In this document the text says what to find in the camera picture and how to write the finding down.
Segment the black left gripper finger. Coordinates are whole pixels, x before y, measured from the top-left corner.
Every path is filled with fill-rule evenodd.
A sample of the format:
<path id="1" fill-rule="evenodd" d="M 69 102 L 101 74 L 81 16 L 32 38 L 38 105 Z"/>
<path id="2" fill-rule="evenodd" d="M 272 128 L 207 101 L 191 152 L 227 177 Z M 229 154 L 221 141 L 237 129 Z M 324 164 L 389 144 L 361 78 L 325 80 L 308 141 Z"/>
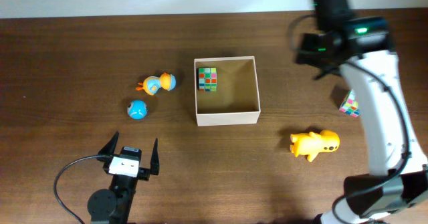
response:
<path id="1" fill-rule="evenodd" d="M 158 139 L 155 139 L 151 158 L 150 158 L 150 174 L 158 175 L 160 171 L 160 160 L 158 157 Z"/>
<path id="2" fill-rule="evenodd" d="M 100 162 L 110 162 L 114 157 L 114 151 L 118 142 L 119 131 L 116 131 L 113 137 L 98 152 L 97 160 Z"/>

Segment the yellow dog toy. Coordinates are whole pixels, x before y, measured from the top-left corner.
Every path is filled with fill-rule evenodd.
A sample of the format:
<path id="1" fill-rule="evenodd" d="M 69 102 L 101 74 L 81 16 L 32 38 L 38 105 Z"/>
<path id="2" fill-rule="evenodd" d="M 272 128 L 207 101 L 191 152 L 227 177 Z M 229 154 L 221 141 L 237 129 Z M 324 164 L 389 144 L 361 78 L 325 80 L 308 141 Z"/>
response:
<path id="1" fill-rule="evenodd" d="M 340 138 L 331 130 L 320 133 L 308 132 L 290 135 L 290 152 L 295 156 L 306 156 L 312 162 L 321 152 L 334 152 L 340 146 Z"/>

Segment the Rubik's cube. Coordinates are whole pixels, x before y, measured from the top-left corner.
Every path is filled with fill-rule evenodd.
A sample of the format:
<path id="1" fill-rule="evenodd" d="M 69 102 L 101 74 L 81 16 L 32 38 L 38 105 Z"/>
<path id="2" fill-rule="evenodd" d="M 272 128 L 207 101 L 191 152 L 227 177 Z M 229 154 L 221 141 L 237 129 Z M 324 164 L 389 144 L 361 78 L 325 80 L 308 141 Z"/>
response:
<path id="1" fill-rule="evenodd" d="M 358 102 L 356 101 L 354 90 L 350 90 L 347 93 L 339 107 L 339 110 L 355 118 L 360 115 L 360 110 L 358 109 Z"/>
<path id="2" fill-rule="evenodd" d="M 197 70 L 197 84 L 199 91 L 216 92 L 217 91 L 217 69 L 199 68 Z"/>

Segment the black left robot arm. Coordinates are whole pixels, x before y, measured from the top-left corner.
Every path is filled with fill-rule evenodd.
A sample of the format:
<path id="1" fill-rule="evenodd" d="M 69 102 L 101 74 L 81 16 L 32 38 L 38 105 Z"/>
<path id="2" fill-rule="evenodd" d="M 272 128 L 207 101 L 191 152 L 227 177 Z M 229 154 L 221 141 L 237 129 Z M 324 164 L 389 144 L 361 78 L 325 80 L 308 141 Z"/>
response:
<path id="1" fill-rule="evenodd" d="M 140 166 L 140 149 L 124 146 L 119 154 L 114 153 L 118 137 L 116 132 L 98 152 L 97 160 L 103 163 L 103 170 L 112 176 L 112 180 L 107 189 L 96 191 L 88 199 L 91 223 L 127 223 L 138 181 L 148 181 L 160 171 L 157 140 L 153 145 L 150 166 L 144 168 Z"/>

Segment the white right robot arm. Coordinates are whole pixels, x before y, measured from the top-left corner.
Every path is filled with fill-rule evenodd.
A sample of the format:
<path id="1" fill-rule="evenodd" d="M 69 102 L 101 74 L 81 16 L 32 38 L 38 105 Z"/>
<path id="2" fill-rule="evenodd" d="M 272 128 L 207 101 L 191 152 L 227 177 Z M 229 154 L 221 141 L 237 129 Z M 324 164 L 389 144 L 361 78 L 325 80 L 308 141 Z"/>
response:
<path id="1" fill-rule="evenodd" d="M 342 76 L 354 91 L 368 145 L 368 169 L 347 177 L 344 193 L 315 223 L 381 223 L 427 200 L 427 156 L 401 90 L 387 21 L 359 18 L 347 0 L 313 0 L 317 33 L 303 36 L 298 64 Z"/>

